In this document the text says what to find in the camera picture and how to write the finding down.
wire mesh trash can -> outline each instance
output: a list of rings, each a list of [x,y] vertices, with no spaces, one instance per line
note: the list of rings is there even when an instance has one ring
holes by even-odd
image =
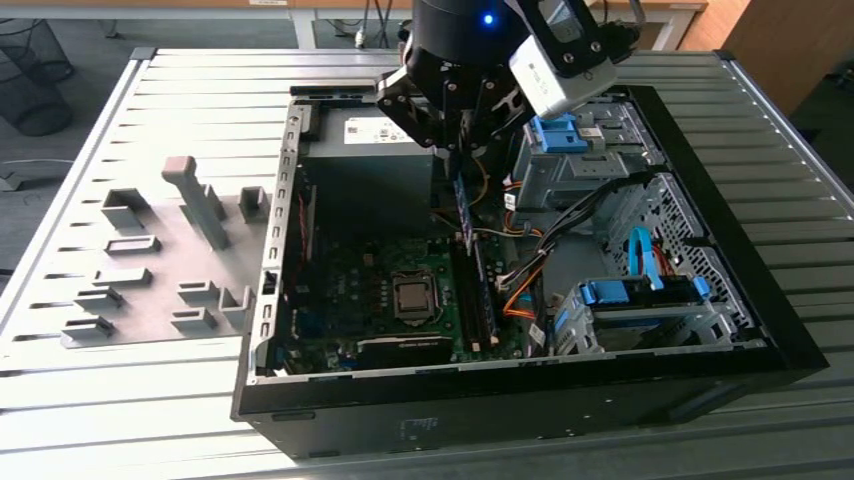
[[[37,83],[57,83],[75,73],[46,20],[0,18],[0,51]]]
[[[25,74],[29,68],[27,58],[14,60],[0,49],[0,117],[22,134],[41,137],[71,124],[71,107],[54,85],[39,84]]]

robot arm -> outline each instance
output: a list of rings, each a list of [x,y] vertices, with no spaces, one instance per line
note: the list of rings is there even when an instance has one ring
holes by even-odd
[[[554,118],[614,83],[637,31],[600,27],[585,0],[549,24],[540,0],[417,0],[404,66],[380,108],[425,147],[478,156],[534,115]]]

circuit board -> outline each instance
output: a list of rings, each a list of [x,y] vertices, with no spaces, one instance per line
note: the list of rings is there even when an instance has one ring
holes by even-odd
[[[448,237],[397,239],[329,247],[324,267],[314,272],[321,293],[296,316],[302,357],[297,363],[309,370],[305,373],[360,368],[360,342],[365,340],[450,339],[452,363],[522,355],[524,329],[516,319],[502,325],[498,345],[473,349],[466,339],[450,254],[453,241]],[[482,238],[481,246],[492,281],[506,268],[500,237]],[[418,303],[425,295],[433,299],[432,305]]]

slotted metal surface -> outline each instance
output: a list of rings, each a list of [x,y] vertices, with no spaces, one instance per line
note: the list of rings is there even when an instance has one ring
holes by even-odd
[[[131,62],[0,299],[3,339],[35,321],[10,312],[55,262],[47,245],[59,227],[87,217],[87,205],[70,198],[83,182],[110,178],[110,160],[151,161],[162,132],[181,132],[218,193],[239,191],[247,177],[273,184],[289,87],[365,83],[396,62],[389,53],[324,50],[162,50],[151,63]],[[658,87],[828,354],[828,370],[677,427],[296,466],[229,419],[238,338],[67,351],[37,335],[3,344],[5,478],[852,478],[851,196],[739,65],[712,54],[641,54],[621,76]],[[54,281],[62,290],[79,279]]]

gray plastic part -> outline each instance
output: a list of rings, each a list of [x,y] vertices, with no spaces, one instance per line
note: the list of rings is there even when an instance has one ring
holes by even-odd
[[[217,196],[217,192],[214,191],[214,187],[209,184],[202,185],[202,189],[205,190],[205,198],[209,201],[209,204],[214,208],[214,213],[217,214],[217,218],[222,222],[226,220],[226,209],[223,208],[223,202],[219,200]],[[197,224],[197,219],[193,216],[193,212],[187,205],[182,205],[182,212],[185,213],[185,217],[191,225]]]
[[[178,187],[187,203],[187,210],[214,250],[229,246],[226,230],[219,223],[217,208],[211,206],[205,189],[197,179],[197,159],[170,157],[163,167],[163,179]]]
[[[99,270],[93,278],[93,285],[149,285],[151,283],[151,272],[147,268],[126,268],[122,270]]]
[[[158,54],[155,47],[137,47],[131,53],[131,60],[153,60]]]
[[[81,308],[85,310],[119,308],[122,305],[122,295],[113,287],[95,287],[78,292],[75,303],[81,305]]]
[[[576,114],[576,126],[578,128],[590,128],[596,125],[596,118],[592,112],[581,112]]]
[[[215,302],[219,289],[213,281],[186,281],[178,284],[178,295],[187,305]]]
[[[63,327],[63,335],[74,341],[103,340],[113,335],[115,327],[113,323],[99,316],[89,316],[70,320]]]
[[[263,187],[241,189],[241,213],[246,223],[263,223],[270,218],[270,199]]]
[[[185,335],[211,333],[217,329],[217,319],[207,308],[193,308],[173,312],[173,326]]]
[[[158,251],[161,251],[161,240],[154,235],[114,238],[105,246],[105,252],[109,255],[134,255]]]
[[[0,192],[14,192],[22,186],[18,174],[0,166]]]
[[[142,228],[138,213],[149,208],[149,203],[135,188],[110,190],[102,203],[102,213],[117,230]]]
[[[254,302],[255,293],[253,293],[253,289],[249,285],[243,288],[241,303],[235,301],[235,297],[231,295],[227,288],[222,288],[219,291],[219,311],[223,313],[223,316],[226,317],[226,320],[229,320],[233,328],[238,331],[243,331]]]

